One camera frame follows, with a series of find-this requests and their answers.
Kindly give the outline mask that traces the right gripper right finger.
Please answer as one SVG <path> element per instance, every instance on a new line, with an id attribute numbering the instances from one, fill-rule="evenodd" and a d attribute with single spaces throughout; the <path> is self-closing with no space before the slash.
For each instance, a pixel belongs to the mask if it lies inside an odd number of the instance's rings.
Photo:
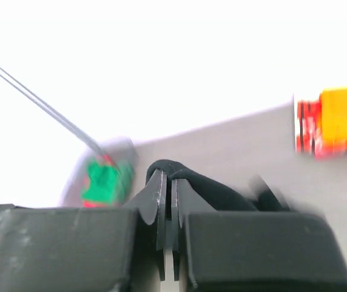
<path id="1" fill-rule="evenodd" d="M 174 281 L 180 280 L 180 273 L 186 267 L 186 230 L 185 221 L 192 212 L 215 212 L 186 179 L 172 181 L 171 221 L 172 221 L 172 256 Z"/>

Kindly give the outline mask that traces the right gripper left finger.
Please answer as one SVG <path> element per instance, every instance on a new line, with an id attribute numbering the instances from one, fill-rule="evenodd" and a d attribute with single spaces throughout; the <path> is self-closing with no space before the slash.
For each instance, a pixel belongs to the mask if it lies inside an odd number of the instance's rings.
<path id="1" fill-rule="evenodd" d="M 125 204 L 138 210 L 135 231 L 135 260 L 149 258 L 165 279 L 166 174 L 156 169 L 145 187 Z"/>

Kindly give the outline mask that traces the black t-shirt blue logo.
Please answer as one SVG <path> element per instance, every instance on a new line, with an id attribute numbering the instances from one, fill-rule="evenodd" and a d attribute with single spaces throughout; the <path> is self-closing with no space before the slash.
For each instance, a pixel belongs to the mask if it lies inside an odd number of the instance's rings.
<path id="1" fill-rule="evenodd" d="M 170 184 L 175 179 L 186 179 L 191 187 L 213 208 L 223 211 L 291 212 L 287 204 L 280 202 L 272 190 L 264 185 L 255 191 L 255 198 L 243 196 L 234 189 L 199 174 L 180 162 L 160 159 L 152 163 L 145 181 L 148 182 L 155 170 L 167 175 Z"/>

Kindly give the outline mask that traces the green t-shirt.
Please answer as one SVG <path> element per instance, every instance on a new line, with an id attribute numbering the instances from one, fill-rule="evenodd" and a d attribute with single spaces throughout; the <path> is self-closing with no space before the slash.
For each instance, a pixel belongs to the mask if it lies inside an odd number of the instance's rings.
<path id="1" fill-rule="evenodd" d="M 81 191 L 84 207 L 107 207 L 126 202 L 133 181 L 133 166 L 125 160 L 92 160 L 86 166 Z"/>

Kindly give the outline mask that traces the clear plastic bin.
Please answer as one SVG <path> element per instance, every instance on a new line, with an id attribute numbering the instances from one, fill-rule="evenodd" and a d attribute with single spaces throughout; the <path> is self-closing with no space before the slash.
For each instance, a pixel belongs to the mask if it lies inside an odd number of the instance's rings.
<path id="1" fill-rule="evenodd" d="M 61 195 L 61 207 L 108 207 L 124 204 L 135 175 L 132 141 L 118 137 L 102 145 L 103 154 L 82 155 Z"/>

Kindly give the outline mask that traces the red white folded t-shirt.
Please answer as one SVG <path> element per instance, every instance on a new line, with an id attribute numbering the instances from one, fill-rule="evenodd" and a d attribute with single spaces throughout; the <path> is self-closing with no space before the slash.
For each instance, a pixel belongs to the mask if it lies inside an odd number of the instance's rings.
<path id="1" fill-rule="evenodd" d="M 316 159 L 340 155 L 346 151 L 344 142 L 325 144 L 321 124 L 319 100 L 294 98 L 295 150 Z"/>

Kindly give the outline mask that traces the orange folded t-shirt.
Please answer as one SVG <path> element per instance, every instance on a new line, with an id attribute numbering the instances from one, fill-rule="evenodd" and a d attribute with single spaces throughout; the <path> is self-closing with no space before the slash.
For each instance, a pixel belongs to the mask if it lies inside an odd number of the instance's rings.
<path id="1" fill-rule="evenodd" d="M 347 151 L 347 87 L 323 90 L 320 103 L 323 150 Z"/>

